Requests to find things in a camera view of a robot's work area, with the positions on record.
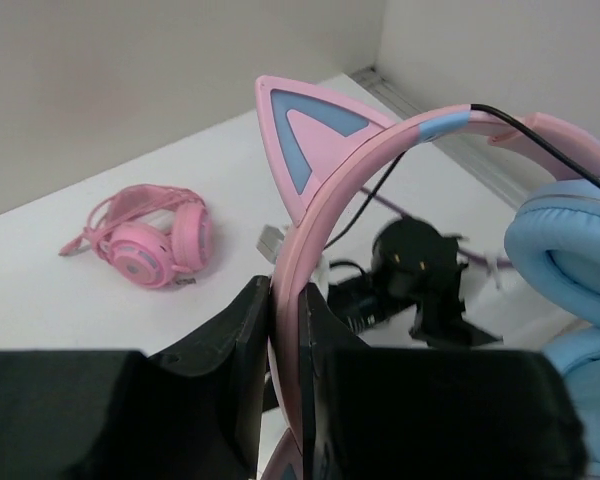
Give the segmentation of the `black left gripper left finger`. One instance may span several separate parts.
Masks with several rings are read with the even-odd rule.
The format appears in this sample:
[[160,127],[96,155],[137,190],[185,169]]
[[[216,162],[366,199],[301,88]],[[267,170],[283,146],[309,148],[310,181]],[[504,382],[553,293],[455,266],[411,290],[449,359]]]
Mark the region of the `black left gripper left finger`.
[[252,479],[270,281],[153,355],[0,351],[0,479]]

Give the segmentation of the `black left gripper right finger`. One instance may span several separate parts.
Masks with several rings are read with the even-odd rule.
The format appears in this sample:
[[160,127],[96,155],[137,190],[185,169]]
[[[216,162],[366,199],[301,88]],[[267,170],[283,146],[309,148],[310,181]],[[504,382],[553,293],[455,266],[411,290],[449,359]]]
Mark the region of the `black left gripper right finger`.
[[581,479],[583,426],[542,354],[372,347],[299,298],[307,479]]

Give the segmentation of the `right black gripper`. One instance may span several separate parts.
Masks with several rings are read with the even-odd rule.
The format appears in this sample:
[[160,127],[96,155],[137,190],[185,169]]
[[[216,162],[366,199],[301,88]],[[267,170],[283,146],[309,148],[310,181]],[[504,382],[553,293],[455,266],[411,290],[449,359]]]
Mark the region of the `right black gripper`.
[[359,271],[356,276],[330,283],[327,296],[331,312],[353,333],[378,328],[416,304],[413,298],[392,296],[385,273],[365,271],[352,260],[331,261],[329,267]]

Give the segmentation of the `pink blue cat-ear headphones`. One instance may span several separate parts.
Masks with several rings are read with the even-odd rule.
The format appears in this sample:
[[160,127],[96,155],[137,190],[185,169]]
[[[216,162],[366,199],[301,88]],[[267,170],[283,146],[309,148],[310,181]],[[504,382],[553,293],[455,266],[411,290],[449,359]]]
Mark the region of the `pink blue cat-ear headphones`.
[[[263,76],[256,82],[257,115],[269,166],[291,218],[287,240],[298,262],[275,267],[275,327],[269,361],[288,428],[264,475],[303,475],[299,369],[299,298],[313,285],[314,265],[352,197],[395,155],[382,151],[385,129],[396,124],[337,92]],[[542,351],[562,378],[583,426],[588,456],[581,479],[600,479],[600,199],[550,190],[531,194],[509,225],[508,261],[540,295],[585,320]]]

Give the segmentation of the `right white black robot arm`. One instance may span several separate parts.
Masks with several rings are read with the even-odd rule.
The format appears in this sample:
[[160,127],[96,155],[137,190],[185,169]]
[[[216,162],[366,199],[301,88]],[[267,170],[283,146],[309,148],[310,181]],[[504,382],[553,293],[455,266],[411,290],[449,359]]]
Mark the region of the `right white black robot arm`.
[[464,318],[459,235],[443,235],[428,222],[403,217],[374,239],[371,267],[336,260],[332,268],[354,267],[359,274],[329,286],[327,304],[349,329],[360,334],[414,306],[411,338],[434,348],[473,348],[501,339]]

